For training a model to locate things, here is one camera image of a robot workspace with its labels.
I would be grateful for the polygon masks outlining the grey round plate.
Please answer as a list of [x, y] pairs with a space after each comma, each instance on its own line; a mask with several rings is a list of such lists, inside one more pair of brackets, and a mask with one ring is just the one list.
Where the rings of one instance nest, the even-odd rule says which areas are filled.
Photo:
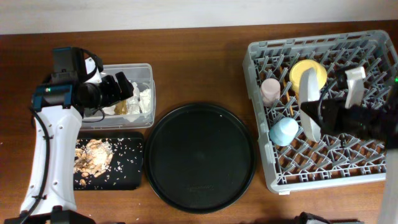
[[303, 110], [303, 104], [309, 101], [318, 101], [320, 93], [318, 89], [317, 73], [314, 68], [304, 71], [299, 84], [298, 104], [300, 108], [301, 126], [305, 136], [313, 141], [318, 142], [321, 138], [321, 128], [309, 117]]

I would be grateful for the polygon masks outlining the small white tissue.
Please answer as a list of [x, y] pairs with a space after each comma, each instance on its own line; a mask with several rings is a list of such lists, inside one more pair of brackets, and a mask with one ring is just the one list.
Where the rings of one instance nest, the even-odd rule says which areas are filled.
[[142, 113], [148, 113], [151, 109], [151, 89], [146, 89], [139, 94], [139, 106]]

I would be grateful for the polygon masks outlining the gold foil wrapper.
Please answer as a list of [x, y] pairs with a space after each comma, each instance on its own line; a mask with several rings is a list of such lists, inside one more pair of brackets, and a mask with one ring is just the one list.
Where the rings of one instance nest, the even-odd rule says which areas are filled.
[[127, 108], [126, 100], [123, 100], [115, 105], [115, 108], [114, 108], [115, 115], [123, 115], [123, 114], [127, 114], [127, 112], [128, 112], [128, 108]]

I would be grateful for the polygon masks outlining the large white napkin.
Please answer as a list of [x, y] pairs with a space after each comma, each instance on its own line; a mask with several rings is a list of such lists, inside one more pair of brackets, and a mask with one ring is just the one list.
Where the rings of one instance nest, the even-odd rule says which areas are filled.
[[[123, 114], [123, 115], [127, 115], [127, 117], [125, 117], [126, 120], [128, 120], [129, 122], [134, 122], [138, 117], [140, 117], [140, 106], [139, 106], [139, 94], [140, 91], [137, 87], [137, 83], [136, 82], [132, 82], [132, 85], [134, 87], [134, 95], [128, 99], [126, 99], [126, 103], [127, 103], [127, 108], [128, 108], [128, 112], [127, 114]], [[106, 115], [115, 115], [114, 113], [114, 108], [115, 105], [110, 106], [110, 107], [105, 107], [103, 108], [103, 111], [105, 112]]]

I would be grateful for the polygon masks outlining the blue cup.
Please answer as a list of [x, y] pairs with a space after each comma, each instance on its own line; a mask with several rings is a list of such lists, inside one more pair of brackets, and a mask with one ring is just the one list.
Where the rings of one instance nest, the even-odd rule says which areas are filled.
[[293, 118], [282, 118], [269, 131], [271, 141], [278, 146], [289, 145], [299, 130], [299, 125]]

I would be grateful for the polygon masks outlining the yellow bowl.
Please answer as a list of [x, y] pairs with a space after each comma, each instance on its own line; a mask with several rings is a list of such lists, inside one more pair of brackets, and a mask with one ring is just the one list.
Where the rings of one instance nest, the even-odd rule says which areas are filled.
[[301, 60], [291, 68], [289, 73], [289, 80], [292, 83], [292, 89], [294, 92], [299, 92], [300, 79], [302, 77], [302, 74], [310, 68], [314, 68], [316, 71], [318, 89], [321, 90], [325, 86], [327, 79], [327, 72], [325, 67], [314, 60]]

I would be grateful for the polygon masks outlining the pink cup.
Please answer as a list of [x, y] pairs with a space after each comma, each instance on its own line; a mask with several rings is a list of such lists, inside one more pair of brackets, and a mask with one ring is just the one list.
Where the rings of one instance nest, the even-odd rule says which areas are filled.
[[274, 78], [265, 79], [260, 87], [264, 106], [270, 107], [280, 97], [280, 83]]

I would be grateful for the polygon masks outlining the food scraps pile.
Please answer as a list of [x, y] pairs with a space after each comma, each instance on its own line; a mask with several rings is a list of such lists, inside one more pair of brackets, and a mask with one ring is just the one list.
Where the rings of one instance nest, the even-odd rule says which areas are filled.
[[114, 153], [108, 139], [89, 139], [86, 144], [79, 139], [77, 143], [73, 173], [77, 175], [75, 182], [86, 187], [92, 179], [110, 171]]

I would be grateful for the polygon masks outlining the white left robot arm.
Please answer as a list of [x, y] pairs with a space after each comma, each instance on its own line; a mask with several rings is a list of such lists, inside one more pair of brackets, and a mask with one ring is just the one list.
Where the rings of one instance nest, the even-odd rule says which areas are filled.
[[85, 109], [100, 110], [132, 96], [123, 72], [90, 83], [81, 72], [54, 73], [32, 96], [36, 140], [29, 189], [20, 214], [5, 223], [93, 223], [76, 212], [75, 144]]

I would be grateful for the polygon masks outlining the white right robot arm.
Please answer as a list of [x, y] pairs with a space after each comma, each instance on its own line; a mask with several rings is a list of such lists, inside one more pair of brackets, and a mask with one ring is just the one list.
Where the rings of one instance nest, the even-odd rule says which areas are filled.
[[378, 110], [354, 105], [345, 108], [342, 99], [309, 101], [300, 109], [313, 119], [321, 132], [350, 134], [384, 142], [386, 183], [378, 223], [397, 223], [397, 79], [385, 104]]

